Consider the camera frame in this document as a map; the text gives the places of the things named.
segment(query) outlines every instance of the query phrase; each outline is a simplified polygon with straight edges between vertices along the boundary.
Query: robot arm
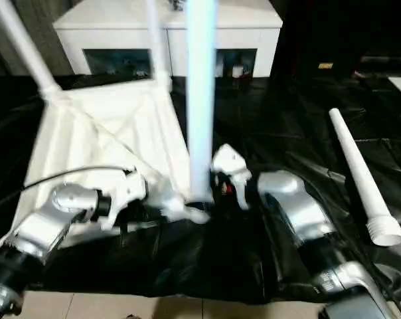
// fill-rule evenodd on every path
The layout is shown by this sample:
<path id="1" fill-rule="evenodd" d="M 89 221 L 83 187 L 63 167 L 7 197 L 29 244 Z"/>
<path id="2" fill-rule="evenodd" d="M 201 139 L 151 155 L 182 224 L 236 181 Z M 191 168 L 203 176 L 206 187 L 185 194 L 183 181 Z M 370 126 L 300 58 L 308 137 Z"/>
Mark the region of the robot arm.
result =
<path id="1" fill-rule="evenodd" d="M 102 227 L 110 228 L 121 209 L 146 194 L 145 180 L 136 171 L 107 195 L 74 183 L 56 186 L 42 207 L 0 241 L 0 318 L 21 312 L 25 288 L 42 271 L 71 224 L 104 216 L 108 218 Z"/>
<path id="2" fill-rule="evenodd" d="M 327 295 L 344 295 L 362 288 L 372 299 L 370 301 L 368 296 L 361 294 L 349 296 L 349 304 L 344 300 L 331 304 L 322 316 L 358 318 L 359 313 L 348 315 L 348 310 L 357 305 L 364 307 L 356 309 L 361 313 L 361 318 L 396 318 L 372 277 L 355 260 L 349 248 L 344 246 L 324 208 L 307 192 L 300 177 L 283 170 L 253 176 L 244 159 L 229 145 L 217 151 L 211 170 L 216 177 L 224 175 L 224 179 L 232 184 L 240 208 L 249 208 L 252 204 L 250 194 L 254 193 L 253 198 L 260 198 L 266 208 L 281 213 L 318 290 Z"/>

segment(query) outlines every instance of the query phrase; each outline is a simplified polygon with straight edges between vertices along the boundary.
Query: tile floor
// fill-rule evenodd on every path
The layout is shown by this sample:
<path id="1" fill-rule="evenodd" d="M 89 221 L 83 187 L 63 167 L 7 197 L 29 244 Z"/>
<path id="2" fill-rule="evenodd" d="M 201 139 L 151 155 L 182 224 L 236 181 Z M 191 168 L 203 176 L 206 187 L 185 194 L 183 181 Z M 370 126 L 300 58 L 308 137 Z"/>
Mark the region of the tile floor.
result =
<path id="1" fill-rule="evenodd" d="M 16 319 L 317 319 L 319 304 L 275 302 L 246 306 L 192 298 L 28 292 Z"/>

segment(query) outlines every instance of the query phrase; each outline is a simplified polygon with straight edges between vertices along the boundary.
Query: black tarp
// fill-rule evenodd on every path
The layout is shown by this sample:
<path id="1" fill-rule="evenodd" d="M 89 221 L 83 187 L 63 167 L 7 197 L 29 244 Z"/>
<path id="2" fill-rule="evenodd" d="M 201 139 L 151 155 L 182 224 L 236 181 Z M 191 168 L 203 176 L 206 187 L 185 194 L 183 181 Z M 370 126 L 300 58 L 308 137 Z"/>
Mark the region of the black tarp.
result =
<path id="1" fill-rule="evenodd" d="M 106 84 L 108 76 L 59 78 L 64 88 Z M 185 132 L 184 80 L 172 99 Z M 401 298 L 401 245 L 372 245 L 364 211 L 327 112 L 338 107 L 390 211 L 401 224 L 401 93 L 387 80 L 255 79 L 219 82 L 214 149 L 229 143 L 253 170 L 288 169 L 320 194 L 353 249 L 374 263 Z M 26 172 L 42 101 L 29 78 L 0 78 L 0 198 Z M 0 236 L 17 201 L 0 209 Z M 211 222 L 163 224 L 61 250 L 33 289 L 165 296 L 185 294 L 250 304 L 323 299 L 279 214 L 219 207 Z"/>

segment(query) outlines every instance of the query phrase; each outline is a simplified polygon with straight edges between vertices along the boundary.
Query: white plastic tube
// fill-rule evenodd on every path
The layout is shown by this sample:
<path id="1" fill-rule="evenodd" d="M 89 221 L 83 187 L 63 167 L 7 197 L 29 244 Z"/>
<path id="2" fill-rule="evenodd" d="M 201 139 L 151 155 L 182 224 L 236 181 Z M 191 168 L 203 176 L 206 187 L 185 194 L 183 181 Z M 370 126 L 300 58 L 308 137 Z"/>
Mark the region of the white plastic tube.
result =
<path id="1" fill-rule="evenodd" d="M 46 96 L 60 90 L 9 0 L 0 0 L 0 24 L 37 83 L 40 93 Z"/>
<path id="2" fill-rule="evenodd" d="M 337 108 L 333 108 L 329 115 L 366 211 L 367 229 L 372 242 L 378 246 L 400 244 L 400 224 L 391 216 L 341 113 Z"/>
<path id="3" fill-rule="evenodd" d="M 145 0 L 147 21 L 149 22 L 149 33 L 151 37 L 151 65 L 153 68 L 153 78 L 160 86 L 166 87 L 171 90 L 171 78 L 165 68 L 164 49 L 162 30 L 159 25 L 159 18 L 156 9 L 156 0 Z"/>
<path id="4" fill-rule="evenodd" d="M 187 43 L 187 123 L 189 135 L 191 199 L 210 201 L 209 171 L 215 85 L 216 0 L 189 0 Z"/>

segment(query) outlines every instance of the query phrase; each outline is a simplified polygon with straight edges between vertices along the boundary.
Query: cabinet door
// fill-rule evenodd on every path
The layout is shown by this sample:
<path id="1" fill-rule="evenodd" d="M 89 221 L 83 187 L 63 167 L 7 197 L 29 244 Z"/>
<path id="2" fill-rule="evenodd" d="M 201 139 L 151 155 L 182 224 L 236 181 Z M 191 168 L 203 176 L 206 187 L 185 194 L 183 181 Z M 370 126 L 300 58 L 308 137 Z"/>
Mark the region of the cabinet door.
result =
<path id="1" fill-rule="evenodd" d="M 148 30 L 57 30 L 75 74 L 126 73 L 151 76 Z M 163 31 L 164 59 L 171 73 L 167 33 Z"/>
<path id="2" fill-rule="evenodd" d="M 216 76 L 269 77 L 280 29 L 218 29 Z M 173 76 L 187 75 L 187 32 L 168 30 Z"/>

